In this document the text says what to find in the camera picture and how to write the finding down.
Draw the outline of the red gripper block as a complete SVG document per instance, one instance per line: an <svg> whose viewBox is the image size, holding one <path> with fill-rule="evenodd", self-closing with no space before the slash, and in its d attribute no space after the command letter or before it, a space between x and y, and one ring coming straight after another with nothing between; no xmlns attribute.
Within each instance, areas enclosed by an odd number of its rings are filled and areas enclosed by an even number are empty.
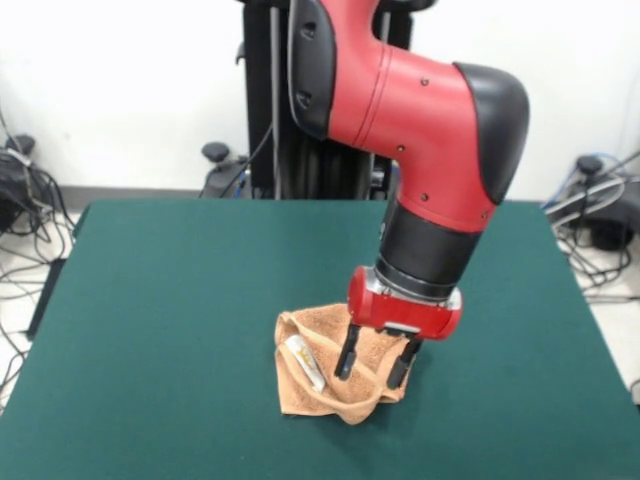
<svg viewBox="0 0 640 480"><path fill-rule="evenodd" d="M391 329L416 337L405 345L387 377L386 386L395 390L403 384L423 340L443 340L456 329L463 297L455 288L444 302L414 299L384 284L372 267L359 266L349 283L347 311L352 323L334 370L334 376L341 381L346 381L353 369L360 327Z"/></svg>

